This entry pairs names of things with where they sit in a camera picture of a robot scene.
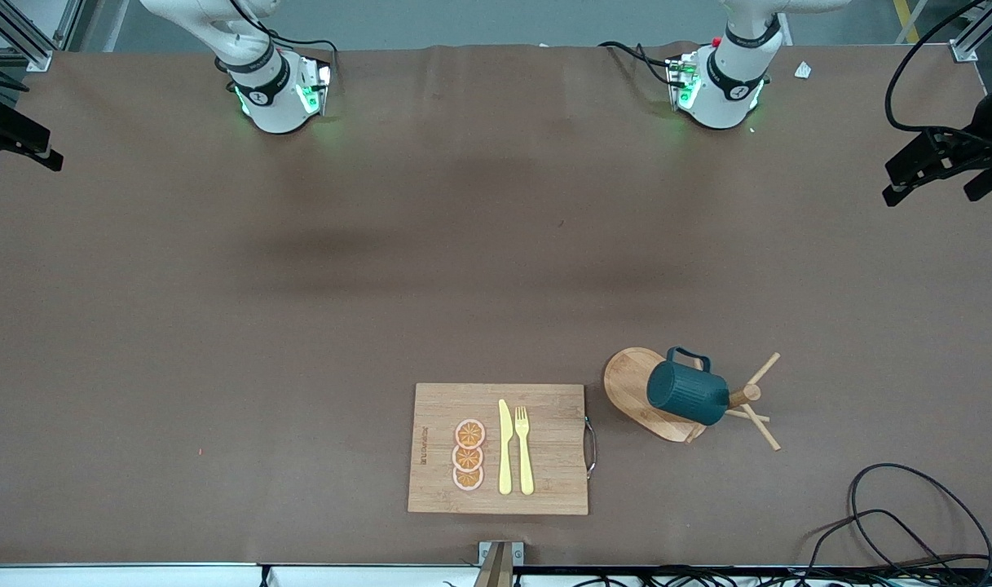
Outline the dark green ribbed cup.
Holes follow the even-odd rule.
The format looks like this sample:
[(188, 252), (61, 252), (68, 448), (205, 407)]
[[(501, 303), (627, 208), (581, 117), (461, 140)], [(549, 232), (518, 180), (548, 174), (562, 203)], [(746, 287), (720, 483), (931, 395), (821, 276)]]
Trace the dark green ribbed cup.
[(730, 390), (726, 380), (712, 372), (711, 358), (675, 346), (648, 377), (647, 399), (668, 415), (709, 426), (724, 417)]

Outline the wooden cup rack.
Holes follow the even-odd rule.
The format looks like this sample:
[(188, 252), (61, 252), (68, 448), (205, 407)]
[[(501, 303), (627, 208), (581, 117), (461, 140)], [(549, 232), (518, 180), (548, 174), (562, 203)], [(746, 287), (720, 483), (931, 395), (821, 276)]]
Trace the wooden cup rack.
[[(728, 386), (730, 404), (724, 415), (724, 417), (741, 417), (756, 425), (756, 429), (774, 451), (779, 451), (782, 446), (768, 428), (769, 418), (757, 415), (752, 404), (761, 398), (759, 387), (761, 379), (778, 363), (779, 358), (779, 353), (772, 353), (766, 363), (738, 389), (731, 390)], [(666, 356), (647, 348), (627, 348), (615, 353), (615, 356), (608, 360), (603, 375), (605, 394), (624, 415), (629, 416), (631, 420), (641, 424), (657, 437), (670, 442), (689, 444), (712, 425), (700, 425), (683, 417), (668, 415), (649, 404), (647, 380), (655, 366), (663, 360), (666, 360)]]

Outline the bamboo cutting board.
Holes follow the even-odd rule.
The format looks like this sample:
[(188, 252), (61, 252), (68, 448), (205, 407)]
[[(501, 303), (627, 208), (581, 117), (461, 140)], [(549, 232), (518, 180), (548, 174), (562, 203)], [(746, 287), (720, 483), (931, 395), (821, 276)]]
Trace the bamboo cutting board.
[[(500, 413), (504, 399), (514, 420), (526, 406), (534, 494), (519, 489), (519, 443), (514, 430), (509, 454), (512, 492), (499, 492)], [(458, 489), (452, 479), (454, 430), (467, 417), (486, 427), (484, 483)], [(589, 512), (586, 427), (581, 384), (418, 383), (413, 409), (408, 510), (458, 515), (585, 515)]]

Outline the yellow plastic fork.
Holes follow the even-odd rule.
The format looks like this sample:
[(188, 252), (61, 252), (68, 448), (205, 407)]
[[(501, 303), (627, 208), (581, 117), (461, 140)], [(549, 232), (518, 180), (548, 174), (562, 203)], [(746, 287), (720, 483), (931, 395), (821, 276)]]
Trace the yellow plastic fork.
[(519, 443), (519, 489), (529, 497), (536, 490), (534, 482), (530, 446), (528, 443), (531, 431), (530, 419), (526, 406), (517, 406), (514, 410), (514, 429)]

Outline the yellow plastic knife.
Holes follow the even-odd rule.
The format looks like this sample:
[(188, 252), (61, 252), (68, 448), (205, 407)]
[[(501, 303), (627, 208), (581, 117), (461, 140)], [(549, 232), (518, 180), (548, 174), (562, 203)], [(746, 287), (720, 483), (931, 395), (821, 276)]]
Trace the yellow plastic knife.
[(509, 446), (514, 437), (514, 420), (510, 415), (507, 402), (499, 399), (498, 408), (500, 413), (500, 465), (499, 465), (499, 492), (501, 495), (508, 495), (512, 492), (512, 471)]

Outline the aluminium frame profile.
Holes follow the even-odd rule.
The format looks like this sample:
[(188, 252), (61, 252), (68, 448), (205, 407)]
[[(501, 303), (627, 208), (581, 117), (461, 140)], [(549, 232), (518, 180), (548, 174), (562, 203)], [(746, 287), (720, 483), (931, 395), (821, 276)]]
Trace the aluminium frame profile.
[(88, 0), (0, 0), (0, 62), (45, 72), (53, 53), (72, 44)]
[(976, 49), (992, 36), (992, 0), (977, 0), (961, 15), (968, 26), (949, 41), (955, 63), (976, 62)]

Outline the metal bracket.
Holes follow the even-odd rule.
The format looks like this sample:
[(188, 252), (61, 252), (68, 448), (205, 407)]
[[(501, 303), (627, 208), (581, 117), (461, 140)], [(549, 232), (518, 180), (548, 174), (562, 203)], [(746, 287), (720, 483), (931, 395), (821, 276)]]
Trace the metal bracket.
[(524, 565), (524, 542), (479, 542), (478, 558), (474, 587), (515, 587), (517, 567)]

